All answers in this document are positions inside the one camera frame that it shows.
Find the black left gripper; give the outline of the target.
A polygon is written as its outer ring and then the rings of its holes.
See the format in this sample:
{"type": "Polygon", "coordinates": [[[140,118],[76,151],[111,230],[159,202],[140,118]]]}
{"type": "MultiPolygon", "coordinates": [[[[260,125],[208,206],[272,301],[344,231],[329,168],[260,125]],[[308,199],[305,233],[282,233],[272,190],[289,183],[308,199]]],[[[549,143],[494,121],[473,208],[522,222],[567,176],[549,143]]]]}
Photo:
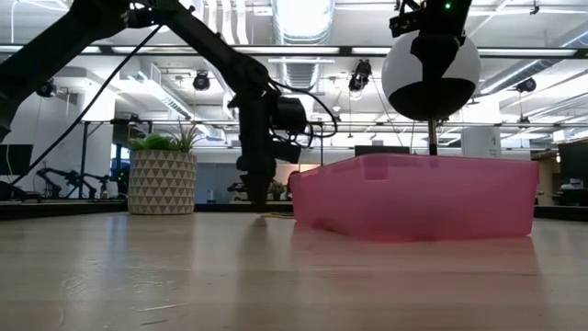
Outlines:
{"type": "Polygon", "coordinates": [[[296,164],[301,147],[291,138],[276,135],[272,128],[272,115],[277,99],[283,97],[277,91],[263,94],[236,94],[231,107],[239,109],[239,140],[242,154],[237,168],[246,174],[241,177],[247,198],[256,211],[265,211],[267,192],[276,171],[276,160],[296,164]]]}

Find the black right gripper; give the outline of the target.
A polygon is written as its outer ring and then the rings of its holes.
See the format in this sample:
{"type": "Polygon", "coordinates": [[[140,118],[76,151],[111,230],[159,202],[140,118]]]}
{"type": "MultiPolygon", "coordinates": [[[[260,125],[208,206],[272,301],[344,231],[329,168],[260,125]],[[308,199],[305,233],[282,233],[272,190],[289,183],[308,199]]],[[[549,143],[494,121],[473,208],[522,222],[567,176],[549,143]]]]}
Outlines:
{"type": "MultiPolygon", "coordinates": [[[[398,0],[398,15],[390,18],[393,38],[419,31],[421,34],[462,38],[472,0],[398,0]]],[[[454,62],[457,39],[414,39],[411,54],[422,65],[423,79],[440,79],[454,62]]]]}

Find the pink translucent plastic bin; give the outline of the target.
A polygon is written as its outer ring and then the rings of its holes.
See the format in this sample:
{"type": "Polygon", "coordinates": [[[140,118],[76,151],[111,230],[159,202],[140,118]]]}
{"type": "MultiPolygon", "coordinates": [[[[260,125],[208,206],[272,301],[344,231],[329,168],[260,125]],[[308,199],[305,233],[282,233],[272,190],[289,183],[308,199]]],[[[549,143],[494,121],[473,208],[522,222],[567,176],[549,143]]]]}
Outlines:
{"type": "Polygon", "coordinates": [[[298,224],[370,241],[530,234],[533,161],[363,154],[292,176],[298,224]]]}

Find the white and black globe lamp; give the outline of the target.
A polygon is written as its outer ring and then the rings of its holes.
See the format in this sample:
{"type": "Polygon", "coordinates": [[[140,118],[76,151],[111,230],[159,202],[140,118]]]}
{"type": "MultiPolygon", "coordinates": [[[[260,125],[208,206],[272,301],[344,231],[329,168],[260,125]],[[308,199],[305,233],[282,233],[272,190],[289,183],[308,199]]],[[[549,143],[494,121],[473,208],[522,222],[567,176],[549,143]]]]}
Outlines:
{"type": "Polygon", "coordinates": [[[403,117],[428,126],[429,153],[437,154],[435,129],[440,120],[460,110],[474,94],[481,75],[481,57],[470,38],[459,42],[454,62],[440,79],[423,79],[422,65],[411,54],[414,39],[454,39],[410,32],[400,36],[385,58],[382,89],[391,107],[403,117]]]}

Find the black overhead light beam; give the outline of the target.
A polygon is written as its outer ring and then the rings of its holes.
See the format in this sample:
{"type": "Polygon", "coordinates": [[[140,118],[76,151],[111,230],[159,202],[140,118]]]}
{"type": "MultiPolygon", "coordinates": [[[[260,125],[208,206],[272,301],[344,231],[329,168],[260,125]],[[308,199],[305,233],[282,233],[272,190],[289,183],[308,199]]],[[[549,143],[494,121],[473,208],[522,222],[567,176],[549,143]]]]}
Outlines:
{"type": "MultiPolygon", "coordinates": [[[[91,45],[82,55],[124,55],[133,46],[91,45]]],[[[265,57],[385,57],[390,48],[386,46],[279,46],[279,45],[236,45],[236,51],[253,56],[265,57]]],[[[197,55],[189,46],[147,45],[139,51],[139,56],[190,56],[197,55]]],[[[515,60],[588,60],[588,48],[493,48],[479,47],[481,58],[515,60]]]]}

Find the triangle-patterned plant pot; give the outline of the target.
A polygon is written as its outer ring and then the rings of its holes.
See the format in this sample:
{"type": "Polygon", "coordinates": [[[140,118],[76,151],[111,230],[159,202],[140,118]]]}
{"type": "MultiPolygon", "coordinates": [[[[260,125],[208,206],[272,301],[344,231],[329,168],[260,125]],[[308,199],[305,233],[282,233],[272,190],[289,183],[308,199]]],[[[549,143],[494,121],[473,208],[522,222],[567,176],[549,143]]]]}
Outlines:
{"type": "Polygon", "coordinates": [[[185,215],[196,203],[197,158],[165,150],[130,152],[128,210],[137,215],[185,215]]]}

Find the black monitor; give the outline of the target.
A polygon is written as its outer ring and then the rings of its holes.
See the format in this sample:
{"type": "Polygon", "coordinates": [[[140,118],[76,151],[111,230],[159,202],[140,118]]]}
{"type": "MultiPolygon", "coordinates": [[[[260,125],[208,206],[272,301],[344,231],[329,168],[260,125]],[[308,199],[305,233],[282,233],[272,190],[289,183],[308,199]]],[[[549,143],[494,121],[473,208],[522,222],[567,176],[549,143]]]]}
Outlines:
{"type": "Polygon", "coordinates": [[[409,147],[385,145],[356,145],[355,156],[363,154],[409,154],[409,147]]]}
{"type": "Polygon", "coordinates": [[[588,180],[588,143],[560,144],[559,155],[562,175],[588,180]]]}
{"type": "Polygon", "coordinates": [[[0,144],[0,176],[23,175],[30,166],[32,144],[0,144]]]}

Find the green potted plant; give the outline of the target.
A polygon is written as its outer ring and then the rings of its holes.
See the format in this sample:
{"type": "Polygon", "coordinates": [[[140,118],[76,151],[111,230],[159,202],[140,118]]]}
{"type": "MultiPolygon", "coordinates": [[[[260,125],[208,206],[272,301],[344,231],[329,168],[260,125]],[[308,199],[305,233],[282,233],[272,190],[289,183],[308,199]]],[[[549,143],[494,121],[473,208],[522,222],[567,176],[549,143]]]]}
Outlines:
{"type": "Polygon", "coordinates": [[[142,138],[130,139],[129,150],[157,150],[179,153],[189,153],[198,141],[198,127],[196,124],[189,126],[178,123],[171,131],[164,134],[152,132],[142,138]]]}

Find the black table edge rail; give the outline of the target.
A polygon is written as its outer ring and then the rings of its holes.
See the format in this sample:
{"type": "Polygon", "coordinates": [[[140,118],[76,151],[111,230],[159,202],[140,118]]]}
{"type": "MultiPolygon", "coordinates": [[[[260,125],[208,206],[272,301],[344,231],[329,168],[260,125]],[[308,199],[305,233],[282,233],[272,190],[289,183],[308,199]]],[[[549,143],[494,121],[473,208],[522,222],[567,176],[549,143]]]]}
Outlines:
{"type": "MultiPolygon", "coordinates": [[[[58,216],[74,216],[93,213],[127,211],[127,203],[120,200],[45,200],[0,201],[0,221],[35,219],[58,216]]],[[[197,204],[195,211],[201,212],[256,212],[250,204],[197,204]]],[[[267,204],[263,212],[293,212],[291,204],[267,204]]],[[[588,207],[536,206],[534,216],[538,219],[588,223],[588,207]]]]}

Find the silver ceiling air duct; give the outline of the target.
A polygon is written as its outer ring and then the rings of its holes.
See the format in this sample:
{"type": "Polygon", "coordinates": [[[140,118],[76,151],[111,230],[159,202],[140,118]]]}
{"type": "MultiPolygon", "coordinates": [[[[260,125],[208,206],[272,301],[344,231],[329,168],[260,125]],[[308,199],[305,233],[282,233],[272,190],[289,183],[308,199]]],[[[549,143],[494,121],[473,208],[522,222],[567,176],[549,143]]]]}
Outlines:
{"type": "MultiPolygon", "coordinates": [[[[271,0],[275,43],[279,45],[327,44],[334,22],[335,0],[271,0]]],[[[322,66],[318,63],[281,63],[280,82],[312,90],[322,66]]]]}

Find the black metal frame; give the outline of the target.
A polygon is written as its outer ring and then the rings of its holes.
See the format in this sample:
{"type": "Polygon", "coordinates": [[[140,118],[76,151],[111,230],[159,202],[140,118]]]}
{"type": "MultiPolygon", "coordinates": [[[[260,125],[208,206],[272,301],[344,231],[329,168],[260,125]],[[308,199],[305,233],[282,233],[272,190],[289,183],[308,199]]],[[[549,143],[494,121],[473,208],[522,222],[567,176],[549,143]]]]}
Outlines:
{"type": "Polygon", "coordinates": [[[78,198],[115,199],[127,193],[130,141],[153,132],[152,120],[83,120],[78,198]]]}

